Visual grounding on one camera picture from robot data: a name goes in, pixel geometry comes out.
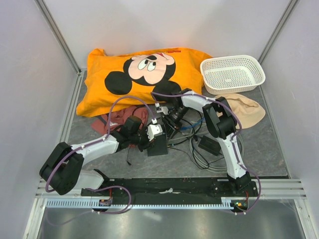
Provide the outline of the black network switch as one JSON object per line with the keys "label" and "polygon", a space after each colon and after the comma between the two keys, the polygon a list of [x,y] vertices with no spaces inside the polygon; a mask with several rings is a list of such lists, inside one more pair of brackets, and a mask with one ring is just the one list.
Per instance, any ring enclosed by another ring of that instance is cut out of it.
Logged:
{"label": "black network switch", "polygon": [[150,156],[161,156],[161,155],[168,154],[165,134],[162,134],[162,135],[155,137],[151,147],[147,149],[147,154],[149,157]]}

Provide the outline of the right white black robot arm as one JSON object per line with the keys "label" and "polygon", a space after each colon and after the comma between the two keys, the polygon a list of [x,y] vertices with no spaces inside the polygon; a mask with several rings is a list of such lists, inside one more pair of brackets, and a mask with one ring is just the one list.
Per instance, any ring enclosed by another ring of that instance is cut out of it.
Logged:
{"label": "right white black robot arm", "polygon": [[244,193],[251,182],[251,176],[244,165],[237,142],[242,125],[227,100],[206,97],[194,91],[162,96],[177,98],[183,106],[203,113],[208,132],[217,139],[226,161],[229,192],[234,196]]}

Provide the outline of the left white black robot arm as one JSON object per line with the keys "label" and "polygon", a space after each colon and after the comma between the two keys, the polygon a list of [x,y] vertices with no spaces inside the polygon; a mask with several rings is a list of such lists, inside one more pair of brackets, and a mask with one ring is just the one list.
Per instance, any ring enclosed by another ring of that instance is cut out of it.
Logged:
{"label": "left white black robot arm", "polygon": [[144,125],[140,118],[130,116],[123,125],[96,140],[74,145],[61,142],[39,172],[46,182],[45,191],[65,195],[73,189],[89,188],[97,195],[104,196],[110,188],[106,176],[99,170],[84,170],[83,165],[132,145],[143,151],[161,134],[162,127],[157,120]]}

